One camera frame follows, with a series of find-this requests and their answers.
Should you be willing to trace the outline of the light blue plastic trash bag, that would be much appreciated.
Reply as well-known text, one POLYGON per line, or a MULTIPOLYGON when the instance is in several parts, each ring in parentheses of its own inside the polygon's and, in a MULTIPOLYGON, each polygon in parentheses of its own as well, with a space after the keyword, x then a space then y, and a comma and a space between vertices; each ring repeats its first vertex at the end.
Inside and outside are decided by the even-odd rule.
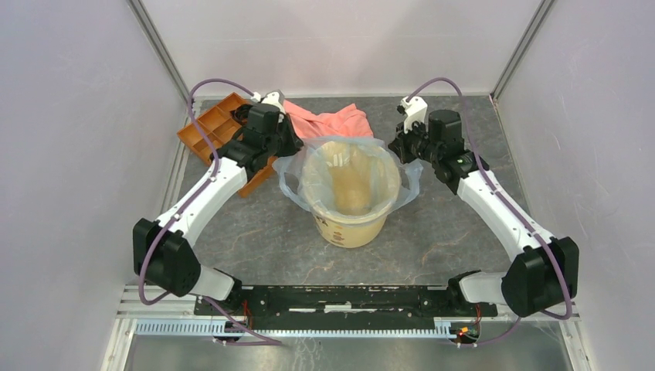
POLYGON ((423 165, 408 164, 373 137, 309 138, 273 163, 282 193, 316 216, 368 223, 412 202, 423 165))

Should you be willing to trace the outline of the yellow trash bin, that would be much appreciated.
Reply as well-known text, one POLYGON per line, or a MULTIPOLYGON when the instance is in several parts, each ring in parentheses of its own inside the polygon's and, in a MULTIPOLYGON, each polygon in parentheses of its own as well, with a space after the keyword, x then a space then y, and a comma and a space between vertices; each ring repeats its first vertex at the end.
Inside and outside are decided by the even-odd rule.
POLYGON ((396 160, 378 139, 321 138, 308 148, 298 196, 326 241, 357 248, 378 236, 401 185, 396 160))

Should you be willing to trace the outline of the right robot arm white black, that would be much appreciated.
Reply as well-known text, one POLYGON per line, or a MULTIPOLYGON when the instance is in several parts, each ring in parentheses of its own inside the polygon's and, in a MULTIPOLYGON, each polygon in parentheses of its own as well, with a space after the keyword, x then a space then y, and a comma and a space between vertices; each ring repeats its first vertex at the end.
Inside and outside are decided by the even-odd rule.
POLYGON ((465 147, 459 113, 437 110, 428 121, 398 124, 389 149, 401 162, 431 164, 435 177, 470 206, 511 260, 504 273, 473 271, 450 279, 446 306, 466 315, 478 303, 505 305, 516 316, 567 320, 577 294, 579 248, 534 221, 503 189, 488 164, 465 147))

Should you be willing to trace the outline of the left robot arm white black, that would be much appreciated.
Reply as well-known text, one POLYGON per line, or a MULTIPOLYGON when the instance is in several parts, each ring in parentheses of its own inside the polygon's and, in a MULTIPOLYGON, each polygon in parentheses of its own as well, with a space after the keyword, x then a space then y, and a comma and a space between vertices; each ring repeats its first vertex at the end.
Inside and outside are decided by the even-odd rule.
POLYGON ((134 271, 145 304, 144 286, 154 284, 183 297, 212 298, 224 315, 241 309, 242 293, 234 277, 202 265, 193 247, 210 219, 272 158, 295 155, 303 142, 296 136, 281 103, 265 98, 249 108, 246 125, 213 156, 209 170, 172 208, 156 220, 133 228, 134 271))

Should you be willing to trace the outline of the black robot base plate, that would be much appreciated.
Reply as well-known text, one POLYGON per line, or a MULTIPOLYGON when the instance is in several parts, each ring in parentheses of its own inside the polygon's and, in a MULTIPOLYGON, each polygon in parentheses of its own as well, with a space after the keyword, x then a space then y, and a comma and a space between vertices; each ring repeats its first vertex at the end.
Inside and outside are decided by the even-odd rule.
POLYGON ((220 306, 246 315, 251 329, 423 330, 435 318, 494 317, 496 305, 467 303, 453 289, 427 285, 253 285, 232 291, 220 306))

